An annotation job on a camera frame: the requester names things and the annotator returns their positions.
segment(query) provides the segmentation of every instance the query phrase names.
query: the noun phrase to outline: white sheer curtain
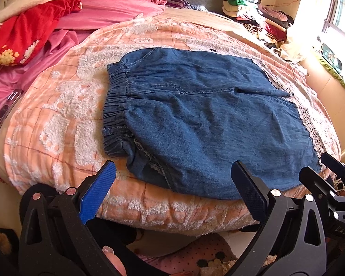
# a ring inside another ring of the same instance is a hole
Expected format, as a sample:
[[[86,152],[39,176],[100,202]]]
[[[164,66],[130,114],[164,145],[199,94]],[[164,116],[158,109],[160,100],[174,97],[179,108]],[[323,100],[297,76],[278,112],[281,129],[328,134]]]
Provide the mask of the white sheer curtain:
[[[287,30],[287,41],[281,46],[282,57],[295,62],[304,60],[322,32],[331,0],[300,0],[294,25]]]

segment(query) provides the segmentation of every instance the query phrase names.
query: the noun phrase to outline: bed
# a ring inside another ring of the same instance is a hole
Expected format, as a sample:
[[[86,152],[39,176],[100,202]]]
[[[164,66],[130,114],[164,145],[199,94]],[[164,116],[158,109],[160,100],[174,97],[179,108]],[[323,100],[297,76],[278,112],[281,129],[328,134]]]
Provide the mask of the bed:
[[[87,28],[88,33],[78,30],[74,34],[78,41],[70,35],[73,41],[69,48],[59,53],[48,69],[34,72],[38,76],[4,121],[0,177],[20,193],[37,182],[64,191],[98,171],[108,158],[100,132],[109,86],[105,66],[129,52],[150,47],[207,51],[262,63],[273,86],[291,92],[289,99],[297,106],[317,156],[327,151],[340,159],[335,129],[305,76],[260,44],[242,25],[213,13],[166,8],[153,17],[137,16],[92,34],[89,30],[94,26]],[[117,179],[99,210],[100,217],[192,236],[255,223],[241,200],[173,192],[137,179],[128,171],[125,157],[112,160],[118,169]],[[320,175],[326,179],[330,171],[322,167]],[[305,193],[304,187],[297,185],[285,194],[301,197]]]

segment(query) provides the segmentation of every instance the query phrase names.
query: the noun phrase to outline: blue gripper pad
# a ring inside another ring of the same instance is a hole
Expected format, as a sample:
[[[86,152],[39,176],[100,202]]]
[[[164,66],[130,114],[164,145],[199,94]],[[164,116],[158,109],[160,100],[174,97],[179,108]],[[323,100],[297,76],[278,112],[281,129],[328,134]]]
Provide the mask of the blue gripper pad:
[[[107,161],[80,201],[79,217],[83,224],[95,217],[115,178],[116,166],[114,162]]]

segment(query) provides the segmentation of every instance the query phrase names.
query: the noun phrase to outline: orange blanket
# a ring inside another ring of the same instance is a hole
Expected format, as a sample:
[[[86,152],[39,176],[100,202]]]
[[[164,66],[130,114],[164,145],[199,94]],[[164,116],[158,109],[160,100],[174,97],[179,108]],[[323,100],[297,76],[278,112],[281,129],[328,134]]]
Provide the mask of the orange blanket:
[[[94,32],[39,75],[14,113],[4,147],[6,170],[23,193],[37,182],[64,191],[79,186],[107,159],[103,152],[102,109],[109,86],[106,64],[149,47],[214,49],[251,58],[271,82],[292,93],[315,150],[340,159],[339,142],[326,110],[305,79],[290,65],[270,58],[253,42],[202,25],[173,19],[136,19]],[[174,193],[137,180],[124,158],[112,158],[117,179],[98,216],[135,227],[198,236],[254,223],[243,201],[219,201]],[[329,171],[323,168],[322,177]],[[302,197],[305,189],[289,190]]]

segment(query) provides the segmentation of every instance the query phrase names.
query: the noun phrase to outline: blue denim shorts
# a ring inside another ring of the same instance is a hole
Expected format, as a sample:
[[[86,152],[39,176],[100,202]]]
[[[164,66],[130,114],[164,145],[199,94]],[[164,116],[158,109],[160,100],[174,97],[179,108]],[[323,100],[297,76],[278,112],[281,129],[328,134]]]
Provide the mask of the blue denim shorts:
[[[126,156],[138,179],[174,192],[236,200],[234,161],[287,190],[320,171],[297,107],[251,59],[214,52],[140,49],[107,66],[106,153]]]

